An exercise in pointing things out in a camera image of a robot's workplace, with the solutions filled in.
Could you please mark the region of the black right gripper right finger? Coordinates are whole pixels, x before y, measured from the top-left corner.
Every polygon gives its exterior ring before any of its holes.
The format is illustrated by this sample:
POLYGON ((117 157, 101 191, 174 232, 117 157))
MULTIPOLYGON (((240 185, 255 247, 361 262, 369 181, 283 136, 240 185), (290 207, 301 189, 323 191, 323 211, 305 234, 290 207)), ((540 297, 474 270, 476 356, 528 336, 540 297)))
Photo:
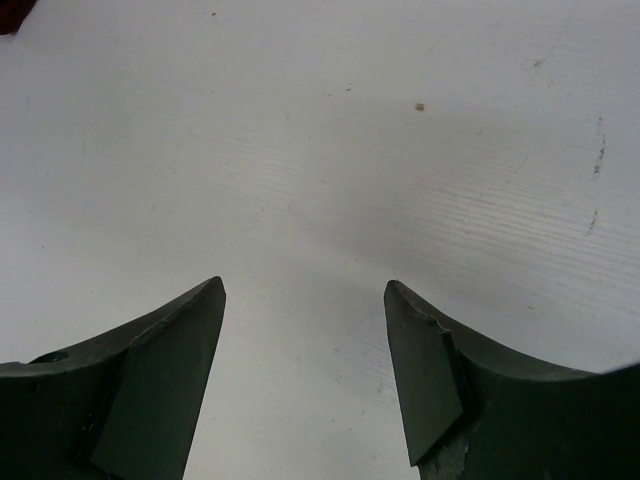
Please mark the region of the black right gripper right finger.
POLYGON ((639 368, 592 373, 513 350, 403 283, 384 292, 410 464, 424 479, 635 479, 639 368))

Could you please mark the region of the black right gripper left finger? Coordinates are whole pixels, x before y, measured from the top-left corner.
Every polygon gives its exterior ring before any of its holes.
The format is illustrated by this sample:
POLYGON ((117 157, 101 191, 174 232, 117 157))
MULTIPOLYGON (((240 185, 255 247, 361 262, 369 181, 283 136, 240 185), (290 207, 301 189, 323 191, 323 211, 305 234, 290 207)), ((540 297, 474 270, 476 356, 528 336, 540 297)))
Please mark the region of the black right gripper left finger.
POLYGON ((223 323, 208 279, 160 308, 1 367, 5 479, 180 479, 223 323))

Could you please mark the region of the dark red t-shirt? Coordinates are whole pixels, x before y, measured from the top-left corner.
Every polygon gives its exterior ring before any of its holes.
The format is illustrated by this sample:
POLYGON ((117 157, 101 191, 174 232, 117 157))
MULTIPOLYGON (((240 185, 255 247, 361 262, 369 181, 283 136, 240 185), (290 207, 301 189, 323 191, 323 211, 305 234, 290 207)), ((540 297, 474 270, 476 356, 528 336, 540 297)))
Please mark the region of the dark red t-shirt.
POLYGON ((0 0, 0 35, 14 35, 37 0, 0 0))

